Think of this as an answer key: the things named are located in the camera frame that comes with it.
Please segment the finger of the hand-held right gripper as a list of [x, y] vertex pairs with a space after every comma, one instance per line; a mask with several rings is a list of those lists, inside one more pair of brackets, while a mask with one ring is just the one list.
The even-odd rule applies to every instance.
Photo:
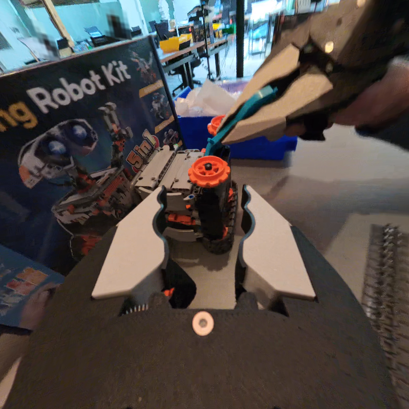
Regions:
[[288, 79], [299, 67], [299, 55], [300, 49], [290, 44], [269, 61], [265, 60], [265, 64], [253, 75], [230, 109], [230, 115], [234, 115], [245, 102], [265, 87], [278, 88], [280, 80]]
[[[300, 110], [315, 103], [320, 97], [332, 91], [333, 85], [328, 77], [315, 68], [302, 72], [300, 66], [288, 79], [280, 80], [278, 98], [263, 106], [252, 117], [238, 123], [228, 139], [235, 135], [265, 136], [277, 140], [284, 135], [292, 115], [300, 116]], [[219, 130], [231, 119], [230, 111], [222, 120]]]

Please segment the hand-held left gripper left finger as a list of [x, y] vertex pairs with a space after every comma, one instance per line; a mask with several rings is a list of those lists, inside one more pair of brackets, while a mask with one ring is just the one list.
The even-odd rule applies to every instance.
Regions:
[[166, 189], [158, 187], [116, 227], [109, 251], [92, 291], [96, 300], [132, 297], [148, 301], [164, 288], [162, 270], [169, 259]]

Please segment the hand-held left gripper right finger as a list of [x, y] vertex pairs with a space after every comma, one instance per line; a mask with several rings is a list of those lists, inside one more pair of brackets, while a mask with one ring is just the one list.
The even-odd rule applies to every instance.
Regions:
[[253, 293], [257, 302], [282, 297], [314, 301], [316, 293], [292, 232], [292, 225], [251, 186], [242, 187], [237, 255], [237, 299]]

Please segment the teal plastic wrench tool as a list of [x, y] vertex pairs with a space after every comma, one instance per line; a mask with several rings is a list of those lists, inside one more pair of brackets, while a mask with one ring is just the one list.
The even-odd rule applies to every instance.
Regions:
[[256, 114], [263, 106], [274, 102], [278, 98], [279, 88], [273, 87], [272, 85], [267, 85], [261, 90], [257, 91], [251, 98], [249, 98], [231, 117], [231, 119], [221, 127], [220, 130], [218, 126], [221, 124], [224, 115], [214, 117], [211, 122], [207, 125], [208, 132], [212, 138], [207, 139], [207, 146], [204, 151], [205, 156], [220, 156], [222, 148], [225, 144], [237, 144], [245, 140], [252, 139], [254, 136], [249, 136], [246, 134], [235, 135], [235, 138], [228, 139], [232, 135], [233, 130], [237, 127], [238, 123], [244, 121], [254, 114]]

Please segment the blue plastic bin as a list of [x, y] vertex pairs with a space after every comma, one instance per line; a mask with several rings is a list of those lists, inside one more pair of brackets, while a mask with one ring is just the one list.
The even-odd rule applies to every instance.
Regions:
[[[242, 93], [247, 85], [246, 81], [222, 81], [216, 83], [229, 93]], [[186, 97], [190, 87], [186, 87], [173, 101], [180, 97]], [[212, 137], [207, 125], [214, 117], [180, 117], [178, 116], [181, 135], [186, 148], [203, 149], [207, 146], [207, 139]], [[296, 150], [298, 140], [296, 137], [283, 136], [279, 140], [270, 141], [261, 136], [256, 139], [247, 140], [231, 146], [231, 157], [244, 160], [284, 160], [288, 152]]]

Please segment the grey toy robot vehicle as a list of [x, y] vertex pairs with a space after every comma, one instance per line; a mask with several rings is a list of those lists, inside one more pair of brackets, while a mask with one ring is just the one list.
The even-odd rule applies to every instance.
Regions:
[[141, 200], [164, 187], [167, 239], [200, 242], [213, 254], [230, 251], [238, 202], [230, 156], [230, 147], [220, 142], [210, 153], [206, 148], [188, 149], [176, 130], [165, 130], [162, 146], [148, 154], [131, 187]]

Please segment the long wooden table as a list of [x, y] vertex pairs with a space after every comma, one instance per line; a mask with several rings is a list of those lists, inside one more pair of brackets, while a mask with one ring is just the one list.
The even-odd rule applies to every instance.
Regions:
[[219, 39], [214, 43], [208, 43], [207, 49], [204, 44], [204, 41], [202, 41], [191, 43], [189, 47], [184, 48], [182, 50], [178, 50], [176, 52], [165, 53], [161, 49], [158, 49], [157, 53], [161, 61], [161, 64], [163, 65], [170, 64], [171, 62], [176, 62], [177, 59], [182, 59], [191, 55], [202, 57], [206, 57], [206, 55], [208, 55], [210, 57], [222, 52], [222, 50], [224, 50], [229, 45], [229, 40], [230, 38], [226, 37]]

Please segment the yellow storage bin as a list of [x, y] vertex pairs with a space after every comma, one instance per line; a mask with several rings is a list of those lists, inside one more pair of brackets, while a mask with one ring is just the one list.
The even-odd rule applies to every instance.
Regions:
[[192, 43], [192, 34], [182, 34], [179, 37], [171, 37], [167, 40], [161, 40], [159, 42], [160, 48], [163, 53], [171, 54], [177, 51], [189, 48]]

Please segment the robot kit box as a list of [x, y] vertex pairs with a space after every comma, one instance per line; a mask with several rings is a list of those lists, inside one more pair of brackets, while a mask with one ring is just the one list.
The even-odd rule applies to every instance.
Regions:
[[151, 37], [1, 76], [0, 322], [31, 331], [72, 268], [183, 145]]

